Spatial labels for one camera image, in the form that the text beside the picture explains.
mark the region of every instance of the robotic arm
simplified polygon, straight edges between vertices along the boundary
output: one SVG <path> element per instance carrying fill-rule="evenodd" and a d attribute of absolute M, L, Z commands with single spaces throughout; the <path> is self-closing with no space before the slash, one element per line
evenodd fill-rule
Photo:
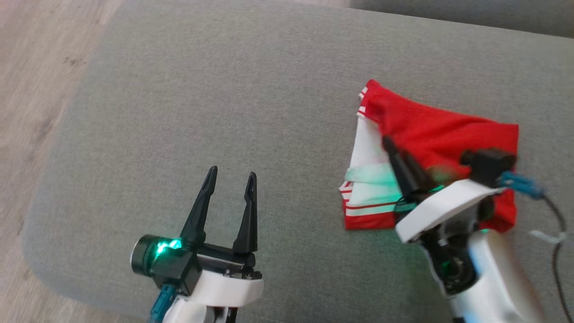
<path fill-rule="evenodd" d="M 205 242 L 205 220 L 215 190 L 217 166 L 211 167 L 180 236 L 147 234 L 135 244 L 131 268 L 153 279 L 161 290 L 150 323 L 233 323 L 239 307 L 263 293 L 254 271 L 257 251 L 257 177 L 249 175 L 245 211 L 233 248 Z"/>
<path fill-rule="evenodd" d="M 497 149 L 467 152 L 469 179 L 441 187 L 389 137 L 383 145 L 403 198 L 395 229 L 403 243 L 420 244 L 455 323 L 539 323 L 542 307 L 505 239 L 479 223 L 494 211 L 499 178 L 516 158 Z"/>

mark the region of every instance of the gray fabric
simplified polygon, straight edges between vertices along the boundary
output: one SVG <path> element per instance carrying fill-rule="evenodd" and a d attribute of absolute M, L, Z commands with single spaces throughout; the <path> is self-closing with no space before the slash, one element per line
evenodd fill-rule
<path fill-rule="evenodd" d="M 574 37 L 572 0 L 349 0 L 348 5 L 363 10 Z"/>
<path fill-rule="evenodd" d="M 347 232 L 338 187 L 358 92 L 521 125 L 519 170 L 574 207 L 574 41 L 361 10 L 264 1 L 127 1 L 61 122 L 26 221 L 32 270 L 56 291 L 146 316 L 131 272 L 145 233 L 175 236 L 210 166 L 208 242 L 231 245 L 259 178 L 262 300 L 240 322 L 446 322 L 422 252 L 391 230 Z M 548 316 L 563 321 L 540 203 L 517 201 L 512 238 Z M 561 260 L 574 297 L 572 243 Z"/>

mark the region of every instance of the gray sofa cushion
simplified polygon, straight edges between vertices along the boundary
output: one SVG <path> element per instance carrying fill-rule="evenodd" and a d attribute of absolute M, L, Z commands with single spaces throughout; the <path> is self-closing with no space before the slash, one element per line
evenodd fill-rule
<path fill-rule="evenodd" d="M 356 9 L 574 37 L 574 1 L 571 0 L 348 0 L 343 3 Z"/>
<path fill-rule="evenodd" d="M 145 233 L 177 235 L 216 164 L 211 243 L 231 245 L 247 176 L 259 178 L 266 288 L 240 322 L 448 321 L 416 246 L 392 230 L 343 229 L 338 187 L 358 91 L 375 78 L 421 102 L 519 123 L 519 170 L 572 210 L 573 53 L 570 39 L 369 11 L 128 1 L 61 122 L 26 220 L 26 259 L 63 295 L 144 317 L 158 291 L 131 272 L 131 249 Z M 527 234 L 553 232 L 554 219 L 517 203 L 514 249 L 557 321 L 551 246 Z"/>

